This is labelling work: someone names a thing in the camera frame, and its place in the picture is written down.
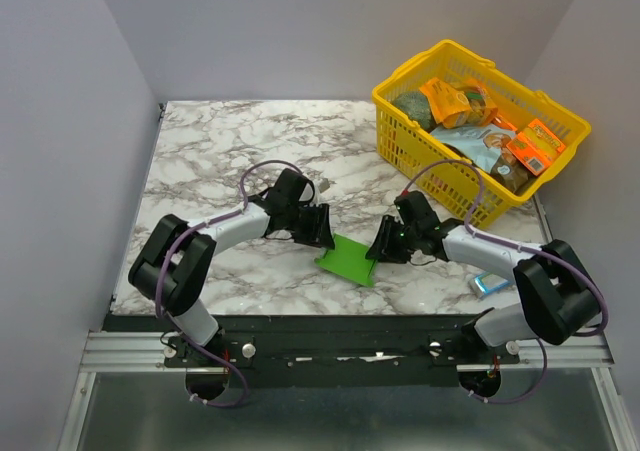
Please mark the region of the green paper box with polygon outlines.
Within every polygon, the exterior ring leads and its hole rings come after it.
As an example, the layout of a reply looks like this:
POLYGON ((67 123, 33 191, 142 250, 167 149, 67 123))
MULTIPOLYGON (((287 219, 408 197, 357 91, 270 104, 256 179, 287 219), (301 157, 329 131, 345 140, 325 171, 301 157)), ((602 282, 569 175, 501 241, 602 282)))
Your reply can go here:
POLYGON ((335 247, 315 259, 321 269, 364 287, 373 287, 377 261, 366 257, 369 248, 346 236, 333 236, 335 247))

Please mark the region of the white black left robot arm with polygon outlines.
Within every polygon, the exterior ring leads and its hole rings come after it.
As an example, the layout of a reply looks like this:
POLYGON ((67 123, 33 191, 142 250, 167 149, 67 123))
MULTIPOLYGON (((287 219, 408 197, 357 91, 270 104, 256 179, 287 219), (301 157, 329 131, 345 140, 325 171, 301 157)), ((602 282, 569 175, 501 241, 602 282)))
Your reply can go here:
POLYGON ((240 178, 241 202, 211 217, 160 219, 134 260, 128 282, 188 339, 187 353, 201 366, 214 364, 222 351, 222 328, 200 299, 216 255, 246 241, 286 231, 297 244, 333 250, 329 205, 318 187, 287 164, 275 183, 250 195, 240 178))

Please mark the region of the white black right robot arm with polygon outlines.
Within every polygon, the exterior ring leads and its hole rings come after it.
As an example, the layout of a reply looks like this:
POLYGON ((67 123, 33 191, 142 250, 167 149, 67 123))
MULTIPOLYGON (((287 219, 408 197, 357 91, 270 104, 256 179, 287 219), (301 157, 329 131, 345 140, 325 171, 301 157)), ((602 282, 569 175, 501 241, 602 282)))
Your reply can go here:
POLYGON ((517 289, 517 304, 489 309, 465 325, 459 342, 467 360, 483 362, 509 341, 561 345, 605 316, 602 296, 566 242, 522 243, 483 233, 460 219, 442 221, 419 191, 403 192, 394 205, 399 216, 382 217, 368 259, 405 264, 419 251, 482 269, 517 289))

